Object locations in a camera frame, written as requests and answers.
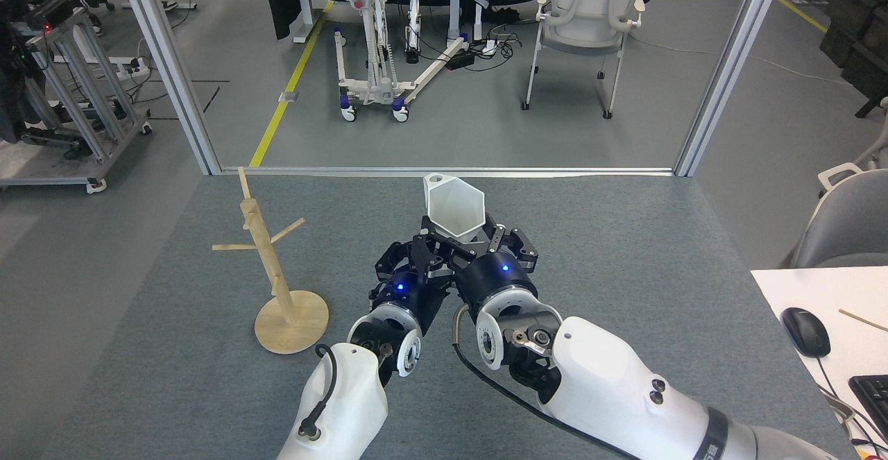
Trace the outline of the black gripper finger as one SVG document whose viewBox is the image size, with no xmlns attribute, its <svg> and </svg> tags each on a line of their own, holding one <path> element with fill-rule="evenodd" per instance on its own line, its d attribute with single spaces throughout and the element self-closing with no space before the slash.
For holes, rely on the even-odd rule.
<svg viewBox="0 0 888 460">
<path fill-rule="evenodd" d="M 494 253 L 508 249 L 517 258 L 523 271 L 535 271 L 537 250 L 527 238 L 524 230 L 511 228 L 495 222 L 490 214 L 485 215 L 482 230 L 486 236 L 486 253 Z"/>
<path fill-rule="evenodd" d="M 416 268 L 411 258 L 412 242 L 393 242 L 377 261 L 379 281 L 403 280 L 416 276 Z"/>
<path fill-rule="evenodd" d="M 468 243 L 458 241 L 442 227 L 434 225 L 428 216 L 422 217 L 420 230 L 420 237 L 424 239 L 428 251 L 435 257 L 441 257 L 442 260 L 450 261 L 456 255 L 466 261 L 472 261 L 486 253 L 486 241 L 477 237 Z"/>
<path fill-rule="evenodd" d="M 413 270 L 426 279 L 450 275 L 448 260 L 459 246 L 456 239 L 444 236 L 413 236 Z"/>
</svg>

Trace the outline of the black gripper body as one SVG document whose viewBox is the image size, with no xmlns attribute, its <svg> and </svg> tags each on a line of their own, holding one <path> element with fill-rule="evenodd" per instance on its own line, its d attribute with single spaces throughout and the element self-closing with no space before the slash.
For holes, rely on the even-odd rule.
<svg viewBox="0 0 888 460">
<path fill-rule="evenodd" d="M 372 290 L 372 309 L 392 305 L 409 312 L 426 333 L 448 295 L 452 280 L 445 276 L 427 279 L 415 271 L 396 271 L 391 279 L 380 282 Z"/>
<path fill-rule="evenodd" d="M 454 282 L 470 312 L 478 312 L 486 299 L 507 287 L 520 287 L 534 298 L 538 296 L 536 286 L 518 259 L 502 251 L 477 257 L 466 267 L 454 271 Z"/>
</svg>

